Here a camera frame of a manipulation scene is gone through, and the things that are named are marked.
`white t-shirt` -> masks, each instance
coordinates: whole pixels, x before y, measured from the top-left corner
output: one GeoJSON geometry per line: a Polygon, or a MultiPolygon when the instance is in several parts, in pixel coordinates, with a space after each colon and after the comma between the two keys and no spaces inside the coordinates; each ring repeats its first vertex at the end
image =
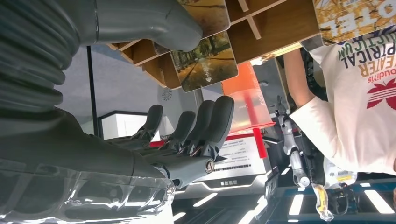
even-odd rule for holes
{"type": "Polygon", "coordinates": [[[395,42],[376,32],[311,52],[329,102],[314,98],[291,118],[342,169],[396,175],[395,42]]]}

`clear plastic cover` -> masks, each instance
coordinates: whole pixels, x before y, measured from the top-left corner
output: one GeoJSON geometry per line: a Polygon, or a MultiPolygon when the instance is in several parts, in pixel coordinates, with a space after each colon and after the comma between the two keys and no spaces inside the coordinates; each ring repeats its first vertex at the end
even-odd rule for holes
{"type": "Polygon", "coordinates": [[[314,183],[312,183],[312,188],[316,195],[316,211],[319,213],[320,218],[326,222],[332,221],[334,215],[329,211],[329,199],[325,188],[323,185],[314,183]]]}
{"type": "Polygon", "coordinates": [[[78,172],[0,159],[0,222],[118,223],[155,216],[173,202],[170,179],[78,172]]]}
{"type": "Polygon", "coordinates": [[[255,71],[250,62],[238,65],[239,75],[222,82],[224,95],[235,101],[231,134],[273,126],[255,71]]]}

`orange plastic container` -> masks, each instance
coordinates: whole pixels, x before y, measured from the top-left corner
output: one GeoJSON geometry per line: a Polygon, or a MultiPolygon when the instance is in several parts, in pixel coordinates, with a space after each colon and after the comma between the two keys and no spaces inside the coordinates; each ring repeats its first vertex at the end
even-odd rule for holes
{"type": "Polygon", "coordinates": [[[235,101],[230,133],[273,126],[275,123],[269,115],[253,66],[244,62],[238,65],[238,70],[237,77],[222,82],[224,95],[235,101]]]}

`screw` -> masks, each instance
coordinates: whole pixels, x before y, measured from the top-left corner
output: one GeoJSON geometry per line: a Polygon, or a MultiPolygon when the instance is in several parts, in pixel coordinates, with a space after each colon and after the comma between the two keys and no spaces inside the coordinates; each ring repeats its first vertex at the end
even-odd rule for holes
{"type": "Polygon", "coordinates": [[[173,193],[173,191],[174,191],[174,189],[173,189],[173,188],[168,188],[168,190],[166,191],[166,193],[167,193],[168,195],[170,195],[170,194],[172,194],[172,193],[173,193]]]}
{"type": "Polygon", "coordinates": [[[210,173],[214,170],[214,161],[213,160],[206,161],[205,170],[207,173],[210,173]]]}

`barcode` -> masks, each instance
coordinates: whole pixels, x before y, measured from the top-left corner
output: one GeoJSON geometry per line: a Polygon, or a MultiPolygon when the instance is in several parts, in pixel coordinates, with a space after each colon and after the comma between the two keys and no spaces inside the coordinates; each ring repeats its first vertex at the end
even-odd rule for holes
{"type": "Polygon", "coordinates": [[[247,165],[240,165],[240,166],[235,166],[235,167],[224,167],[220,169],[214,169],[213,172],[216,171],[223,171],[223,170],[230,170],[230,169],[240,169],[240,168],[246,168],[246,167],[251,167],[252,165],[247,164],[247,165]]]}

